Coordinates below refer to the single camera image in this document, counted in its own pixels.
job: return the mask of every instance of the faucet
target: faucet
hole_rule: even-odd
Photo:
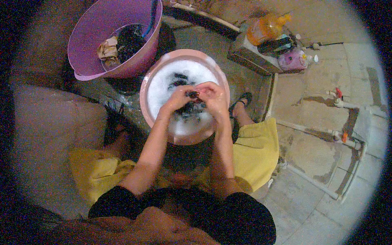
[[[354,109],[359,108],[359,105],[354,105],[343,101],[343,93],[340,89],[336,88],[336,92],[328,91],[327,94],[334,96],[334,105],[339,108]]]

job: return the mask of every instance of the blue handle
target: blue handle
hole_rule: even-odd
[[[151,2],[151,20],[150,20],[150,25],[148,26],[146,32],[142,35],[143,38],[148,35],[148,33],[151,31],[152,27],[154,26],[157,3],[158,3],[158,0],[152,0],[152,2]]]

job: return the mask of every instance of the orange bottle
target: orange bottle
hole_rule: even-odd
[[[291,15],[277,17],[276,15],[268,14],[248,28],[247,38],[254,46],[268,40],[275,40],[282,34],[282,26],[290,20]]]

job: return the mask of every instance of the dark clothing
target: dark clothing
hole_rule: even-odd
[[[162,188],[138,200],[115,186],[91,207],[89,218],[123,216],[132,220],[147,207],[162,208],[167,197],[191,215],[191,225],[222,244],[274,244],[276,228],[268,209],[250,195],[237,192],[221,200],[196,188]]]

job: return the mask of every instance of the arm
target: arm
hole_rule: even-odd
[[[175,110],[190,101],[185,92],[193,89],[190,85],[178,86],[161,107],[135,168],[118,184],[119,186],[136,196],[143,194],[152,186],[165,156],[170,117]]]
[[[233,142],[226,97],[224,90],[212,82],[199,84],[196,88],[217,122],[211,157],[211,186],[213,193],[224,199],[233,193],[243,192],[234,180]]]

